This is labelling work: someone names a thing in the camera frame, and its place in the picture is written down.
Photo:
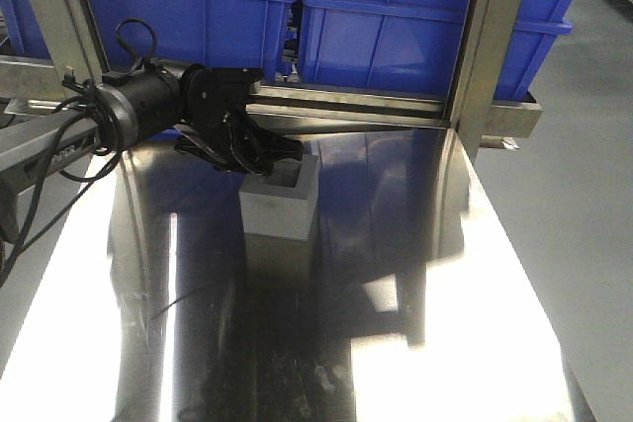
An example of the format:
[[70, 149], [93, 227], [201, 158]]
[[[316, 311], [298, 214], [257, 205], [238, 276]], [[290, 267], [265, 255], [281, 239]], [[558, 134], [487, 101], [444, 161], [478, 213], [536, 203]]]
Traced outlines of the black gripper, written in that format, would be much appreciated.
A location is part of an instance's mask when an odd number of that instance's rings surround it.
[[[245, 108], [251, 86], [264, 78], [260, 68], [189, 66], [180, 78], [185, 106], [183, 121], [195, 132], [182, 131], [174, 150], [211, 163], [223, 172], [269, 175], [271, 163], [301, 161], [304, 146], [261, 127]], [[230, 147], [213, 148], [202, 139], [215, 138], [228, 126]]]

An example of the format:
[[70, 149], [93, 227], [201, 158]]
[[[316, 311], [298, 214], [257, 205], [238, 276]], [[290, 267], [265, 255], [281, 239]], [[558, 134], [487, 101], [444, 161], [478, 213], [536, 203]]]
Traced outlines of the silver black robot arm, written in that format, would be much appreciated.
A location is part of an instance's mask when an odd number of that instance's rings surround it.
[[300, 160], [302, 144], [260, 127], [246, 112], [258, 68], [208, 68], [153, 58], [128, 73], [84, 83], [74, 104], [1, 132], [1, 238], [16, 243], [17, 199], [39, 177], [88, 153], [128, 150], [175, 127], [176, 150], [221, 171], [268, 175]]

